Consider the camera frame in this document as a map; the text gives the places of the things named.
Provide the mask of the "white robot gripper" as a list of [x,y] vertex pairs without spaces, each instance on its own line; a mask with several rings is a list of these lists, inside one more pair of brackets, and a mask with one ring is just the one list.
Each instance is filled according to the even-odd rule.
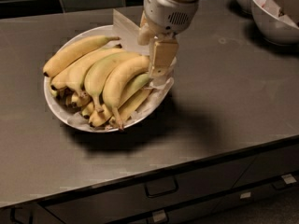
[[144,0],[137,43],[149,43],[149,75],[166,75],[178,52],[173,39],[153,38],[156,35],[177,35],[185,31],[198,9],[199,0]]

